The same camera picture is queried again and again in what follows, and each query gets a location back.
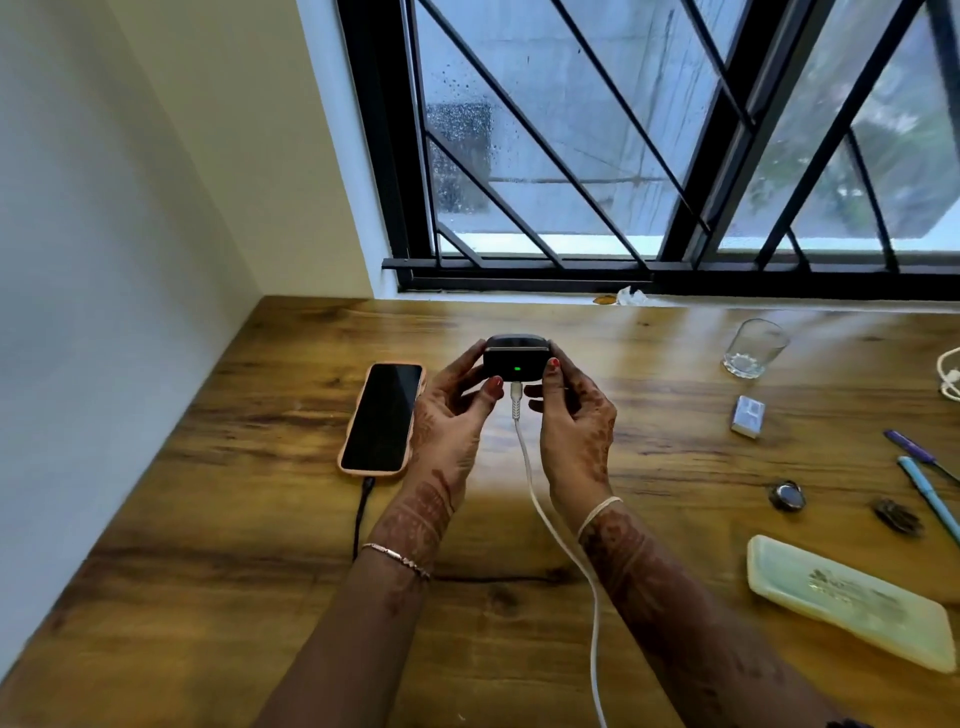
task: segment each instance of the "phone screen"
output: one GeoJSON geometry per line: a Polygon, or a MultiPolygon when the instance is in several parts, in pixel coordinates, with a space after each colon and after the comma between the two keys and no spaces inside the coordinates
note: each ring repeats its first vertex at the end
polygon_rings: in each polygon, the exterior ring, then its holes
{"type": "Polygon", "coordinates": [[[395,473],[403,467],[420,386],[416,364],[374,364],[357,404],[340,467],[395,473]]]}

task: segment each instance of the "woman's left hand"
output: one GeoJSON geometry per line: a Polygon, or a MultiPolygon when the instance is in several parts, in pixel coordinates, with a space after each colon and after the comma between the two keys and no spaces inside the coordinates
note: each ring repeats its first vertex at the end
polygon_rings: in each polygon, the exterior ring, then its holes
{"type": "Polygon", "coordinates": [[[413,454],[406,479],[436,487],[451,511],[464,501],[480,430],[503,398],[503,379],[483,381],[483,366],[473,366],[487,347],[481,339],[427,383],[414,407],[413,454]]]}

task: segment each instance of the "peach phone case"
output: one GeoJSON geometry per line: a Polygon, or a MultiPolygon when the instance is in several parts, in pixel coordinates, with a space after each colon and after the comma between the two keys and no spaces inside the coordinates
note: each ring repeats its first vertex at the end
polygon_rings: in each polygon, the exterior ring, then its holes
{"type": "Polygon", "coordinates": [[[426,385],[426,367],[416,361],[374,361],[369,367],[367,367],[367,373],[363,377],[363,386],[360,388],[360,394],[357,395],[357,401],[353,405],[353,414],[350,415],[350,421],[347,424],[347,437],[344,438],[344,444],[340,448],[340,453],[337,455],[337,467],[347,475],[360,475],[361,477],[389,477],[391,475],[398,475],[403,473],[404,469],[407,467],[407,461],[410,460],[410,436],[414,432],[414,418],[410,418],[410,427],[407,429],[407,450],[403,453],[403,463],[400,465],[398,471],[352,471],[348,470],[342,465],[344,459],[344,450],[347,449],[347,442],[350,439],[350,431],[353,430],[353,420],[357,416],[357,407],[360,406],[360,400],[363,399],[363,393],[367,389],[367,380],[370,379],[370,371],[377,364],[407,364],[414,367],[420,367],[420,382],[417,384],[417,396],[420,396],[420,393],[423,391],[423,387],[426,385]]]}

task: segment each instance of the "empty glass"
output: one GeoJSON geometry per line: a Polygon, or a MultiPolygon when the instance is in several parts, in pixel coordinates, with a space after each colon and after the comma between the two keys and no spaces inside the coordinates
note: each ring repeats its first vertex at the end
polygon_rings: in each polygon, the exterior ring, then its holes
{"type": "Polygon", "coordinates": [[[772,321],[748,319],[723,355],[723,365],[732,375],[756,379],[789,343],[786,331],[772,321]]]}

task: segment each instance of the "hand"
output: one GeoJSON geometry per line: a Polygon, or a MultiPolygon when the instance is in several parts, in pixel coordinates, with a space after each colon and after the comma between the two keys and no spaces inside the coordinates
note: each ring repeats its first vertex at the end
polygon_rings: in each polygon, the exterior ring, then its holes
{"type": "Polygon", "coordinates": [[[607,454],[613,441],[616,407],[593,380],[556,344],[543,384],[524,388],[530,408],[543,413],[540,459],[550,482],[550,497],[566,525],[576,533],[593,508],[610,497],[607,454]]]}
{"type": "Polygon", "coordinates": [[[476,392],[464,394],[483,381],[483,367],[473,364],[486,347],[481,339],[437,373],[414,406],[413,455],[407,479],[439,488],[451,511],[464,501],[467,476],[480,446],[480,429],[503,397],[499,376],[488,379],[476,392]]]}

